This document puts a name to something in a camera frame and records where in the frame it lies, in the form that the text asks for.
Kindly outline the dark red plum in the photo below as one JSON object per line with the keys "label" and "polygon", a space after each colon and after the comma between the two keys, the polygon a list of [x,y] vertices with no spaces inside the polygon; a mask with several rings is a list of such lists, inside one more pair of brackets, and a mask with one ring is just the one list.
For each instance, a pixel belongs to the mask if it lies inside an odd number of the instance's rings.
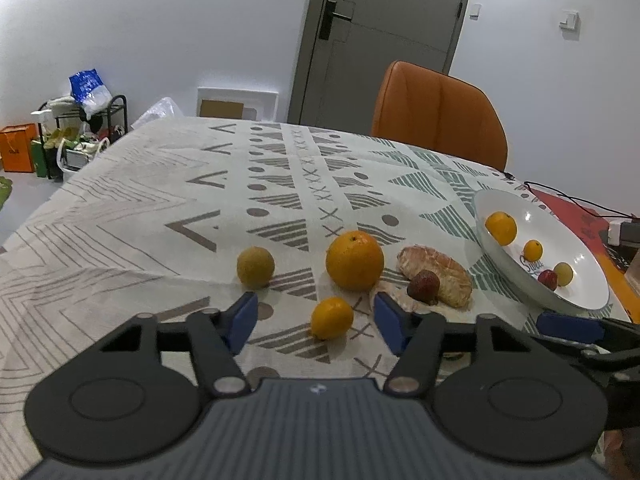
{"label": "dark red plum", "polygon": [[407,286],[407,294],[424,304],[436,304],[440,289],[439,277],[430,270],[422,270],[416,274]]}

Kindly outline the peeled pomelo segment back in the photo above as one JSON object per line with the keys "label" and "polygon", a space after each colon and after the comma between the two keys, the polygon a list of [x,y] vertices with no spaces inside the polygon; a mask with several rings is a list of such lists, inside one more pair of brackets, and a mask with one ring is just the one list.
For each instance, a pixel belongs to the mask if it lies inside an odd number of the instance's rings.
{"label": "peeled pomelo segment back", "polygon": [[472,281],[465,268],[443,252],[420,245],[407,246],[397,256],[398,270],[410,280],[422,270],[433,271],[440,281],[437,301],[455,309],[467,309]]}

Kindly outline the olive green round fruit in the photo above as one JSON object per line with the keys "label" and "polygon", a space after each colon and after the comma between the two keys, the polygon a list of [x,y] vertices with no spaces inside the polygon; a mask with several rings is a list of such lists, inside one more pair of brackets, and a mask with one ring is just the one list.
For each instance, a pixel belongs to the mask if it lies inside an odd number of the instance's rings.
{"label": "olive green round fruit", "polygon": [[243,250],[236,259],[236,274],[247,288],[266,287],[274,273],[276,264],[273,256],[266,248],[249,247]]}

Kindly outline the small tangerine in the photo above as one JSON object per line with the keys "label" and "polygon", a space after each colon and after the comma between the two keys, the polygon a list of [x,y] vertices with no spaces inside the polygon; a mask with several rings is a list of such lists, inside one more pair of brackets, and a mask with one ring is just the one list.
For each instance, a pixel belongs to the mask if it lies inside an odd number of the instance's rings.
{"label": "small tangerine", "polygon": [[538,261],[543,253],[544,248],[539,240],[528,240],[523,247],[523,258],[528,262]]}
{"label": "small tangerine", "polygon": [[344,336],[354,322],[352,306],[340,297],[320,301],[311,313],[310,333],[321,340]]}

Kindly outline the yellow-green round fruit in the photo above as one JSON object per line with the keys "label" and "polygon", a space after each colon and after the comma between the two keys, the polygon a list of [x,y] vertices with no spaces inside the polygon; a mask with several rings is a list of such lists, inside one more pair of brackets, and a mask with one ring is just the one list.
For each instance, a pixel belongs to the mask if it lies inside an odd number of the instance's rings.
{"label": "yellow-green round fruit", "polygon": [[565,287],[573,281],[574,270],[567,262],[559,262],[553,268],[553,272],[556,275],[556,284],[559,287]]}

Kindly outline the large orange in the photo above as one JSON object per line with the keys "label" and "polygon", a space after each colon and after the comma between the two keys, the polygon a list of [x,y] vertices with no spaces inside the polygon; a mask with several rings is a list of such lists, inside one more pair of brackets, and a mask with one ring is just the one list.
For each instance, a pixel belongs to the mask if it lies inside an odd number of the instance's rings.
{"label": "large orange", "polygon": [[367,292],[381,277],[384,254],[378,241],[363,231],[338,236],[326,251],[326,273],[348,292]]}

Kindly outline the small red plum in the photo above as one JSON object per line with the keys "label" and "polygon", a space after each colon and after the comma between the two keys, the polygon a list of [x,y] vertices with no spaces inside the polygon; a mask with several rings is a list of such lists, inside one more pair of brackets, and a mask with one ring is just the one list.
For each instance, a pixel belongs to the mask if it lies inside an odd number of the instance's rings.
{"label": "small red plum", "polygon": [[553,270],[547,269],[541,271],[537,276],[537,280],[539,283],[552,290],[552,292],[554,292],[558,287],[558,274],[556,274]]}

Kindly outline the medium orange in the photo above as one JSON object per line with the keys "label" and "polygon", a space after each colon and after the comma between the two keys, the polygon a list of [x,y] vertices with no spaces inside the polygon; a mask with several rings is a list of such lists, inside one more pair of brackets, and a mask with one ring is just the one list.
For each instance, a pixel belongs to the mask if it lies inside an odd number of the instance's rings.
{"label": "medium orange", "polygon": [[518,236],[518,225],[505,211],[495,211],[485,221],[485,228],[500,246],[510,245]]}

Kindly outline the white power adapter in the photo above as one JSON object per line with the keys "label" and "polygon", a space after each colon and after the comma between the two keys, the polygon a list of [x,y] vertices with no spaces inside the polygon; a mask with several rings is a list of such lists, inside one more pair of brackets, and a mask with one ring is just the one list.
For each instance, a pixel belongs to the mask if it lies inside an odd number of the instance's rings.
{"label": "white power adapter", "polygon": [[608,224],[606,244],[614,247],[640,247],[640,220],[616,219]]}

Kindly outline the white shopping bag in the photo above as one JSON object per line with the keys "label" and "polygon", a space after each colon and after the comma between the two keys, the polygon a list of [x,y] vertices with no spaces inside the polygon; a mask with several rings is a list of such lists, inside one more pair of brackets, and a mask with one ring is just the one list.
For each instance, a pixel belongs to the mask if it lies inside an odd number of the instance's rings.
{"label": "white shopping bag", "polygon": [[64,178],[77,174],[79,170],[89,165],[111,145],[110,140],[104,138],[99,142],[78,141],[70,142],[63,139],[56,150],[55,162]]}

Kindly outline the translucent plastic bag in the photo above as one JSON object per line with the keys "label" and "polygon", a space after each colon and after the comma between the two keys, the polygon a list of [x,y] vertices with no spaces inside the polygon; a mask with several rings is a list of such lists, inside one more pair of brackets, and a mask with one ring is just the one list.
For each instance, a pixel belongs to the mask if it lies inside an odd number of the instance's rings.
{"label": "translucent plastic bag", "polygon": [[148,108],[132,125],[132,130],[137,130],[149,122],[164,118],[184,117],[183,111],[170,96],[164,96]]}

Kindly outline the green leaf rug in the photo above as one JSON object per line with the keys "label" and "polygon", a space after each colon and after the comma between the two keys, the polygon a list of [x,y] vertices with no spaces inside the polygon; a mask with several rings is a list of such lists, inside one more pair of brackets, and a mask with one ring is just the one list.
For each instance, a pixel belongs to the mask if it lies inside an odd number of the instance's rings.
{"label": "green leaf rug", "polygon": [[6,200],[11,196],[13,188],[13,182],[6,178],[0,177],[0,209],[3,207]]}

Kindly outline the black metal rack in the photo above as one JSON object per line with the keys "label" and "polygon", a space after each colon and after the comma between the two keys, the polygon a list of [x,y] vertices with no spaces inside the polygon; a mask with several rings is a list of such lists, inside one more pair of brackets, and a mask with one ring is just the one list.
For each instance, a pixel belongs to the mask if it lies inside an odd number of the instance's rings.
{"label": "black metal rack", "polygon": [[40,177],[62,181],[62,172],[55,162],[58,146],[63,139],[70,142],[99,142],[104,138],[111,144],[129,131],[128,100],[115,94],[105,110],[88,119],[72,96],[61,96],[44,102],[32,112],[37,126],[32,154]]}

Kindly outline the orange paper bag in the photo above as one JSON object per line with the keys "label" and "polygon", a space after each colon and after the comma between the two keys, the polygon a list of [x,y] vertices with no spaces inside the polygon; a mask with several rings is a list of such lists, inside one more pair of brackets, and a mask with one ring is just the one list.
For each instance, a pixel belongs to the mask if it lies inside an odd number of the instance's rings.
{"label": "orange paper bag", "polygon": [[7,126],[0,132],[2,167],[6,172],[33,172],[32,140],[37,136],[35,124]]}

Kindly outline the blue white plastic bag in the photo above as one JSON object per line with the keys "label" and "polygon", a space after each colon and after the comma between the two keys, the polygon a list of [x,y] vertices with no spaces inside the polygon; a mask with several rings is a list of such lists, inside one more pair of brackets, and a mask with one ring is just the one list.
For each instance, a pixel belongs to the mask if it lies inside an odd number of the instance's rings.
{"label": "blue white plastic bag", "polygon": [[70,76],[70,95],[84,110],[88,119],[105,110],[113,99],[94,68],[81,70]]}

